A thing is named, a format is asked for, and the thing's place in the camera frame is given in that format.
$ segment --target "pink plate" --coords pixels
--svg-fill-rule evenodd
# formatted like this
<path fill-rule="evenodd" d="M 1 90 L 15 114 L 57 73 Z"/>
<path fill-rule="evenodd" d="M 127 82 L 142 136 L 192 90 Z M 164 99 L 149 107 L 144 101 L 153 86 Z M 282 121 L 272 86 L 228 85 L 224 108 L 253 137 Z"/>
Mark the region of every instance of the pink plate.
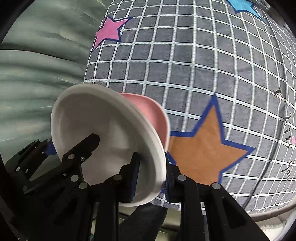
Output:
<path fill-rule="evenodd" d="M 163 149 L 167 151 L 170 138 L 170 122 L 161 105 L 147 96 L 129 93 L 121 94 L 132 102 L 150 121 L 161 140 Z"/>

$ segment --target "blue star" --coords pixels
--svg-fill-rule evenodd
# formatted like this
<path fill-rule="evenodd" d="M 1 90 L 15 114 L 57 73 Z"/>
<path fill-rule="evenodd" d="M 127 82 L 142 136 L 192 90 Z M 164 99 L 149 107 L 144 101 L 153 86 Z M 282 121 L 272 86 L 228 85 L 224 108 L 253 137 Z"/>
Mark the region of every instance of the blue star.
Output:
<path fill-rule="evenodd" d="M 262 20 L 259 14 L 253 9 L 254 4 L 247 0 L 227 0 L 233 7 L 235 13 L 238 12 L 249 12 Z"/>

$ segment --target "patterned cloth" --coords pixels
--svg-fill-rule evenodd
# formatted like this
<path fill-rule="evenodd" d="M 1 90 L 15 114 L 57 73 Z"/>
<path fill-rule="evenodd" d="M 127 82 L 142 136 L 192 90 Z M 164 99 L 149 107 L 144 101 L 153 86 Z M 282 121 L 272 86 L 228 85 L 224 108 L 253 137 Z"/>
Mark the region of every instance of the patterned cloth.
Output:
<path fill-rule="evenodd" d="M 172 131 L 191 131 L 216 93 L 225 139 L 256 149 L 221 180 L 249 213 L 281 208 L 296 192 L 296 39 L 253 9 L 261 19 L 225 0 L 114 0 L 108 16 L 133 18 L 121 42 L 91 52 L 85 74 L 156 100 Z M 153 203 L 180 208 L 164 194 Z"/>

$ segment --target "pink star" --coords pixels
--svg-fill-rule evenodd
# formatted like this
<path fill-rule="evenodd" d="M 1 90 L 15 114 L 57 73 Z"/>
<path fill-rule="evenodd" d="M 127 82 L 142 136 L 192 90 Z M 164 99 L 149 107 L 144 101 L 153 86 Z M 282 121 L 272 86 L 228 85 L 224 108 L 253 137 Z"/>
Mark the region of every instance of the pink star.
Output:
<path fill-rule="evenodd" d="M 295 136 L 292 136 L 292 137 L 291 137 L 291 143 L 292 143 L 293 145 L 295 145 L 295 142 L 296 142 L 296 138 L 295 138 Z"/>
<path fill-rule="evenodd" d="M 104 40 L 121 42 L 120 29 L 131 19 L 132 17 L 114 20 L 107 16 L 103 22 L 103 26 L 96 32 L 96 41 L 92 51 L 94 51 Z"/>

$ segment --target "metal screw head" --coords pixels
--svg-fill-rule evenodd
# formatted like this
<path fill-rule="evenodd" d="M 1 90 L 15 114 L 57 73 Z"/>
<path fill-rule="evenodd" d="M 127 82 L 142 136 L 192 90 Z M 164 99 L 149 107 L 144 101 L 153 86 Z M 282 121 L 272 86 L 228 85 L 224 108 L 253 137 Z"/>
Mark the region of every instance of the metal screw head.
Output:
<path fill-rule="evenodd" d="M 185 181 L 186 180 L 186 176 L 184 176 L 184 175 L 179 175 L 177 178 L 178 178 L 179 181 Z"/>
<path fill-rule="evenodd" d="M 72 182 L 77 182 L 78 179 L 79 179 L 79 177 L 78 177 L 77 175 L 73 175 L 73 176 L 71 176 L 71 181 L 72 181 Z"/>
<path fill-rule="evenodd" d="M 219 190 L 221 188 L 221 185 L 219 183 L 213 183 L 212 188 Z"/>
<path fill-rule="evenodd" d="M 119 175 L 119 174 L 117 174 L 117 175 L 115 175 L 115 176 L 113 177 L 113 179 L 114 179 L 115 181 L 120 181 L 120 180 L 122 179 L 122 176 Z"/>
<path fill-rule="evenodd" d="M 79 188 L 80 188 L 80 189 L 85 189 L 85 188 L 87 188 L 87 183 L 80 183 L 80 184 L 79 184 Z"/>
<path fill-rule="evenodd" d="M 68 159 L 73 159 L 75 157 L 75 155 L 74 154 L 70 154 L 69 156 L 68 156 Z"/>

